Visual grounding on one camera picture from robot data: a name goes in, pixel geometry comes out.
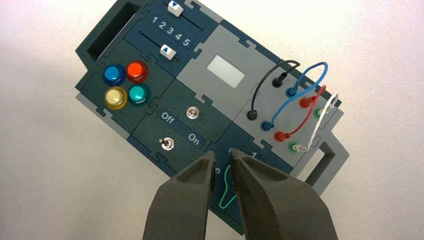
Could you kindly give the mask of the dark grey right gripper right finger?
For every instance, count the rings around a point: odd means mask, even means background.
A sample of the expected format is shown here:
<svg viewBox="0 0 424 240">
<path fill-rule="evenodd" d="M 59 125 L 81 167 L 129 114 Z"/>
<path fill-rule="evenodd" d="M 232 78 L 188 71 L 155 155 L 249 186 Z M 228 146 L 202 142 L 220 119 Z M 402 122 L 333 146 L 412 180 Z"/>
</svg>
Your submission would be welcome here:
<svg viewBox="0 0 424 240">
<path fill-rule="evenodd" d="M 327 205 L 309 184 L 236 148 L 230 159 L 245 239 L 338 239 Z"/>
</svg>

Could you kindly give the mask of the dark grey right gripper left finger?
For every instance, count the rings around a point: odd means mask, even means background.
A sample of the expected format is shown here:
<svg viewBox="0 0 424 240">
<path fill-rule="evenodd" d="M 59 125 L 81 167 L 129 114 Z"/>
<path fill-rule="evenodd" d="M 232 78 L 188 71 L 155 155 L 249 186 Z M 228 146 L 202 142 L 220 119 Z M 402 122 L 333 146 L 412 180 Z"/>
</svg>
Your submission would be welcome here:
<svg viewBox="0 0 424 240">
<path fill-rule="evenodd" d="M 163 183 L 149 207 L 142 238 L 205 239 L 215 168 L 215 153 L 209 151 Z"/>
</svg>

